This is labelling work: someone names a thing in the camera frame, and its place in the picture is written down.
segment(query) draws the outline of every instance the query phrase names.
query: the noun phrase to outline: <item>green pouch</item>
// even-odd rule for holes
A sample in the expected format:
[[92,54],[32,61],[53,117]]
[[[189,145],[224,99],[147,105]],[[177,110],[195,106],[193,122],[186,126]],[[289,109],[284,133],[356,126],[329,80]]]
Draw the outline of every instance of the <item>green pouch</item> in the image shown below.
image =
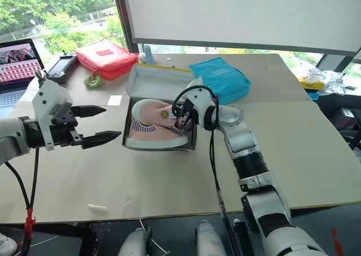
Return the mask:
[[95,73],[84,79],[84,85],[90,89],[99,88],[103,85],[103,79],[98,73]]

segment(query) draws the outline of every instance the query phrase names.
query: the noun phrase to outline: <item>white card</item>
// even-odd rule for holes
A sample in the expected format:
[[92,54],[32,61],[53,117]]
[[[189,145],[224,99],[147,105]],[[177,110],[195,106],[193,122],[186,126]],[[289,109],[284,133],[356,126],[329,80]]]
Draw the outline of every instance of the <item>white card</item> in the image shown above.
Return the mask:
[[111,95],[108,101],[108,105],[120,105],[122,95]]
[[33,101],[37,91],[26,91],[24,95],[19,99],[20,102],[31,102]]

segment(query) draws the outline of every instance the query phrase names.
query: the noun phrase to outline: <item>table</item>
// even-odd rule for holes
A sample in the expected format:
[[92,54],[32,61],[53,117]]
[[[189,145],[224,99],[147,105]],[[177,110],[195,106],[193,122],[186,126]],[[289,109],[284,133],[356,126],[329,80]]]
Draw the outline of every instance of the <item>table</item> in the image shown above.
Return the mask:
[[[260,62],[254,69],[255,74],[251,73],[252,56]],[[245,65],[241,70],[247,70],[245,74],[253,82],[249,96],[234,105],[244,111],[245,120],[289,206],[307,208],[361,201],[360,164],[336,129],[310,101],[279,57],[252,56],[224,58],[232,65],[232,61]],[[167,57],[155,55],[158,63]],[[182,67],[185,67],[186,61],[192,60],[189,55],[171,55],[171,58],[171,64],[176,67],[181,67],[177,63],[183,63]],[[208,58],[208,55],[195,55],[194,62]],[[277,71],[267,70],[263,61]],[[272,75],[275,75],[274,80],[270,79]],[[68,86],[74,104],[87,101],[86,104],[104,105],[109,95],[124,96],[119,107],[106,106],[105,113],[80,119],[79,132],[91,135],[103,130],[124,131],[129,102],[124,93],[126,77],[107,82],[103,92],[80,91],[81,85],[77,90],[72,85],[75,80],[80,81],[72,77]],[[280,82],[292,91],[277,91],[275,86]],[[19,103],[12,113],[13,116],[30,117],[32,114],[29,102]],[[193,152],[133,151],[121,146],[122,137],[87,150],[57,147],[46,152],[42,149],[34,207],[37,222],[217,213],[219,207],[208,157],[209,137],[209,132],[198,129],[197,147]],[[226,208],[240,211],[243,193],[219,131],[215,133],[215,157]],[[23,176],[27,189],[31,185],[33,158],[34,152],[31,152],[11,161]],[[3,166],[0,166],[0,191],[0,223],[23,222],[25,208],[20,188]],[[87,204],[108,209],[91,209]]]

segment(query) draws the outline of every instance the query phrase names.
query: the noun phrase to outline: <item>red cable tie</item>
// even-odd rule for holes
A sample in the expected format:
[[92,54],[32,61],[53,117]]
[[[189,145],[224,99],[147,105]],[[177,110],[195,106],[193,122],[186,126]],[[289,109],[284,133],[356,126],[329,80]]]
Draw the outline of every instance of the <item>red cable tie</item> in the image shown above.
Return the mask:
[[24,229],[28,232],[28,239],[32,238],[33,225],[35,224],[35,217],[33,218],[33,208],[30,207],[28,210],[28,217],[25,219]]

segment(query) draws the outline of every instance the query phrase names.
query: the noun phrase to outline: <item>laptop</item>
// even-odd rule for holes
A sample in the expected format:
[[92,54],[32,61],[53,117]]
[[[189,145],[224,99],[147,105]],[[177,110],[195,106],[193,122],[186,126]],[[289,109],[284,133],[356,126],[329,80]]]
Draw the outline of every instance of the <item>laptop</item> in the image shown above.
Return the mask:
[[12,111],[36,69],[44,65],[31,39],[0,43],[0,117]]

